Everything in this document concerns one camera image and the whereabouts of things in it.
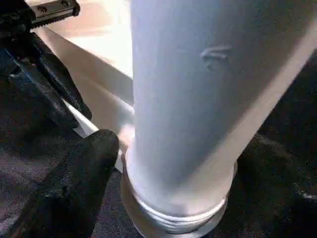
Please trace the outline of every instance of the white pvc pipe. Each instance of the white pvc pipe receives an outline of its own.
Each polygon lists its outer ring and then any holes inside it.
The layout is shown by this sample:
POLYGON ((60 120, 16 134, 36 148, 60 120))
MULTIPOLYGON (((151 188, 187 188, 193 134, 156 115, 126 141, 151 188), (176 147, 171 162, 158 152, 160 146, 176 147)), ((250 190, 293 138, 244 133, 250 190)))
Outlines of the white pvc pipe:
POLYGON ((316 47, 313 2, 131 1, 126 166, 147 212, 186 220, 226 197, 235 161, 316 47))

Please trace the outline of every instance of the black cloth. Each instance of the black cloth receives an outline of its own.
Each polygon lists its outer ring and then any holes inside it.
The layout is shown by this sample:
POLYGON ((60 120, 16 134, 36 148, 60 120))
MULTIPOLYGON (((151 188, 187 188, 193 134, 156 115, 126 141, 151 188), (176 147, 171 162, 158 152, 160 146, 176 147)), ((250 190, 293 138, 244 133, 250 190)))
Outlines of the black cloth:
MULTIPOLYGON (((5 78, 0 81, 0 237, 44 177, 81 137, 61 129, 41 108, 22 98, 5 78)), ((114 169, 95 225, 94 238, 140 238, 120 197, 121 173, 114 169)))

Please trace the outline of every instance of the pipe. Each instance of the pipe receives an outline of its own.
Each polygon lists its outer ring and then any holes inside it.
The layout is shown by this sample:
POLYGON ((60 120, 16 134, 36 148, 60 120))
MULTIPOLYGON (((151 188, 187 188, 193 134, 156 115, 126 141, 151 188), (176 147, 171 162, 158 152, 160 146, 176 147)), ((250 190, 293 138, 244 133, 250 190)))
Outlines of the pipe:
POLYGON ((188 233, 225 206, 235 161, 316 46, 313 2, 131 2, 125 177, 156 227, 188 233))

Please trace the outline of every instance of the white surface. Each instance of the white surface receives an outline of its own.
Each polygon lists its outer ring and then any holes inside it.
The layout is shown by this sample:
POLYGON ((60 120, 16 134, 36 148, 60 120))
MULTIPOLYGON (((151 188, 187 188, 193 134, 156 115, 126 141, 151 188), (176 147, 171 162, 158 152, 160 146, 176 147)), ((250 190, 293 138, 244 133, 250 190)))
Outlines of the white surface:
MULTIPOLYGON (((26 0, 35 5, 49 0, 26 0)), ((132 77, 129 0, 77 0, 81 12, 47 25, 70 42, 132 77)))
POLYGON ((174 217, 228 193, 233 165, 317 44, 314 1, 133 0, 135 196, 174 217))

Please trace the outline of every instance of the scuff mark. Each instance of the scuff mark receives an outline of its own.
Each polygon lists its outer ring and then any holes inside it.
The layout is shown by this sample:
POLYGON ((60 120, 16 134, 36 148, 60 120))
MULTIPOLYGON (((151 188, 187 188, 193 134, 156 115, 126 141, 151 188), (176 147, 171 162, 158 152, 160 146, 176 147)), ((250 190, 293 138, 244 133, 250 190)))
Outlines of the scuff mark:
POLYGON ((209 70, 214 70, 212 67, 214 60, 226 60, 228 53, 232 50, 231 46, 214 46, 205 49, 201 53, 201 58, 205 62, 209 70))

